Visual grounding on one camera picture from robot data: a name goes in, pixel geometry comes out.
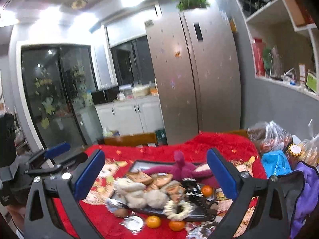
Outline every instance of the cartoon print on tablecloth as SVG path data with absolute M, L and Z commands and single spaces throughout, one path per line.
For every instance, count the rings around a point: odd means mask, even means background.
M 113 176 L 120 168 L 125 166 L 127 166 L 127 162 L 125 161 L 116 162 L 106 159 L 101 172 L 98 174 L 90 192 L 83 201 L 91 205 L 103 205 L 113 192 Z

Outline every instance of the black appliance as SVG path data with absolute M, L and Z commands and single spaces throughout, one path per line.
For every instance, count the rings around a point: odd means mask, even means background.
M 120 93 L 118 86 L 112 88 L 96 91 L 92 93 L 92 99 L 94 105 L 108 103 L 116 100 L 117 94 Z

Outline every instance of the cabinet door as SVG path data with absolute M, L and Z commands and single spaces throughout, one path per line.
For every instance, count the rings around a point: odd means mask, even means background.
M 145 133 L 164 129 L 159 97 L 137 99 L 138 111 Z
M 115 114 L 113 103 L 96 106 L 102 129 L 108 127 L 110 130 L 118 130 L 119 125 Z
M 135 100 L 114 103 L 114 109 L 121 136 L 143 133 L 143 127 Z

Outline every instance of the door frame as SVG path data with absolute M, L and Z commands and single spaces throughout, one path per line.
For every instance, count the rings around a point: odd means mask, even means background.
M 38 40 L 24 40 L 24 41 L 17 41 L 17 55 L 16 55 L 16 67 L 17 67 L 17 78 L 18 78 L 18 90 L 19 90 L 19 95 L 20 95 L 20 100 L 22 103 L 22 111 L 18 112 L 18 115 L 23 115 L 25 116 L 27 122 L 28 122 L 28 128 L 31 131 L 31 136 L 29 135 L 28 132 L 24 132 L 26 140 L 31 141 L 33 140 L 36 145 L 38 146 L 38 149 L 44 149 L 44 146 L 41 143 L 41 140 L 38 136 L 38 133 L 34 127 L 31 114 L 29 112 L 28 104 L 27 104 L 27 99 L 26 99 L 26 94 L 24 91 L 24 86 L 23 86 L 23 79 L 22 79 L 22 64 L 21 64 L 21 50 L 22 47 L 28 47 L 28 46 L 37 46 L 37 45 L 83 45 L 83 46 L 90 46 L 91 48 L 91 60 L 92 60 L 92 65 L 93 65 L 93 70 L 94 70 L 94 76 L 97 82 L 98 87 L 101 87 L 101 81 L 99 78 L 98 74 L 98 68 L 97 68 L 97 61 L 95 57 L 95 50 L 94 50 L 94 44 L 90 42 L 78 42 L 78 41 L 67 41 L 65 39 L 59 39 L 54 42 L 52 41 L 38 41 Z

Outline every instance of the refrigerator door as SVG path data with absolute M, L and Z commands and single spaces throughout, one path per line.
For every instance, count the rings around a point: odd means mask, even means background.
M 178 12 L 146 27 L 169 145 L 198 134 L 194 80 Z
M 241 92 L 237 51 L 228 19 L 219 8 L 186 10 L 186 20 L 201 94 L 202 131 L 240 128 Z

